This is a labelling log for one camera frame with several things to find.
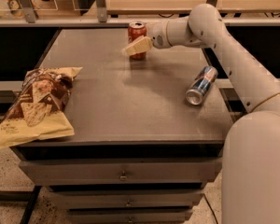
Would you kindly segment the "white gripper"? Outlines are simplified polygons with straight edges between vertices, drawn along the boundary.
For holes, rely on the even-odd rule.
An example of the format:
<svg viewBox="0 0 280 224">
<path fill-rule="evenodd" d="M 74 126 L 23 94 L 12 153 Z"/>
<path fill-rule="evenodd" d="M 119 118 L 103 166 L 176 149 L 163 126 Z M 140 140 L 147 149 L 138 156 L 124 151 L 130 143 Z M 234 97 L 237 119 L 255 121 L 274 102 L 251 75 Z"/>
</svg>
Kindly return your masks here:
<svg viewBox="0 0 280 224">
<path fill-rule="evenodd" d="M 147 36 L 139 36 L 130 43 L 124 51 L 133 56 L 147 52 L 154 46 L 157 49 L 167 49 L 169 47 L 167 34 L 167 21 L 149 22 L 147 24 Z"/>
</svg>

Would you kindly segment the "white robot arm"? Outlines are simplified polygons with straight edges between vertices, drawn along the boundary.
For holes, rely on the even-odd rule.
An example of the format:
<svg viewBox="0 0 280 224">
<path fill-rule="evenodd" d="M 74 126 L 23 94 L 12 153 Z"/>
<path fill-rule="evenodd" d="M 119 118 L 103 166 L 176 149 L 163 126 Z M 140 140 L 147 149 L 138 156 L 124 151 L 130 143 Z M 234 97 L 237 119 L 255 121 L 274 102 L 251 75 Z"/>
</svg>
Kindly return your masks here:
<svg viewBox="0 0 280 224">
<path fill-rule="evenodd" d="M 216 54 L 247 114 L 228 131 L 222 158 L 222 224 L 280 224 L 280 81 L 200 4 L 184 19 L 154 22 L 125 51 L 205 45 Z"/>
</svg>

